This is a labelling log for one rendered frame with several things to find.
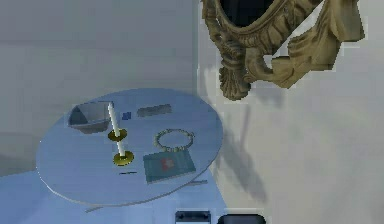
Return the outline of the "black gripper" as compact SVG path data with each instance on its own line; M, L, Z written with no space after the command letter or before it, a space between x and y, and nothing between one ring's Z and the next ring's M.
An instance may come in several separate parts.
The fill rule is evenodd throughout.
M209 211L177 211L175 224L211 224Z

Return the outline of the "teal book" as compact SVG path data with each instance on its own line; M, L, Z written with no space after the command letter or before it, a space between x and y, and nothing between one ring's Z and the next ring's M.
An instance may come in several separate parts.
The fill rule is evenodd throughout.
M196 171L188 150L148 154L143 157L143 162L148 184Z

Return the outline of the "brass candle holder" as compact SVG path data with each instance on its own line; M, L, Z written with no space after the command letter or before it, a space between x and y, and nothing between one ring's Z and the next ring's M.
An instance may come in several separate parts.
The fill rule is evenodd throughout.
M116 136L114 130L108 133L108 138L117 145L118 152L113 157L113 163L117 166L126 166L134 160L134 154L123 146L123 140L127 135L128 132L125 129L120 129L118 136Z

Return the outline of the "flat grey rectangle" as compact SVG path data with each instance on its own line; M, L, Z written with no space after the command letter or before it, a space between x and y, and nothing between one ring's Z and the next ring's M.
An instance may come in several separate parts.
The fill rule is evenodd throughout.
M137 110L137 116L148 117L148 116L167 114L171 112L172 112L172 106L170 104L163 104L163 105L139 108Z

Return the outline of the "round pale blue table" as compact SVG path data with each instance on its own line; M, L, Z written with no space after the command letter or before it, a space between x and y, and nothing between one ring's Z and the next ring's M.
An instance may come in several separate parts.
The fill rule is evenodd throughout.
M119 127L128 132L123 146L134 154L134 160L126 166L115 165L113 156L118 149L108 138L111 124L104 132L83 134L68 126L70 110L46 133L36 156L41 180L53 193L67 200L93 206L120 206L157 199L199 177L221 148L221 120L197 96L172 89L140 88L110 93L88 102L96 101L114 104ZM137 116L139 108L163 104L170 104L172 112ZM125 112L131 112L130 120L122 120ZM196 171L148 184L143 157L161 151L154 145L154 137L166 129L171 132L161 138L161 143L169 147L186 145ZM128 171L137 173L119 175Z

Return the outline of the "white candle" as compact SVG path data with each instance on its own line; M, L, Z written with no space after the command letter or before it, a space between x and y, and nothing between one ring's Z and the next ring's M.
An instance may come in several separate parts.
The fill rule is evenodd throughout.
M108 112L109 112L109 116L110 116L110 120L111 120L111 124L112 124L112 128L113 128L113 135L114 135L114 138L117 142L117 147L118 147L118 151L119 151L119 156L120 157L123 157L125 156L125 152L123 150L123 146L122 146L122 143L121 143L121 134L120 134L120 129L118 127L118 122L117 122L117 118L116 118L116 115L115 115L115 110L114 110L114 107L112 105L112 102L110 102L108 104Z

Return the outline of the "grey open box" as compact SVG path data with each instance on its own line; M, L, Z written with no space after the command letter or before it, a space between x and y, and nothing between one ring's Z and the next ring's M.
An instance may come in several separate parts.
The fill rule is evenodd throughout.
M88 102L76 105L68 117L68 126L83 134L104 132L110 124L108 101Z

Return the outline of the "ornate gold framed mirror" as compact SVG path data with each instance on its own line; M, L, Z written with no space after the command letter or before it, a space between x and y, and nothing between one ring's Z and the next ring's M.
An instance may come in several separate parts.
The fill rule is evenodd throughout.
M310 71L333 68L343 42L365 37L359 0L274 0L245 27L220 0L201 0L202 18L218 48L223 96L240 100L255 81L290 88Z

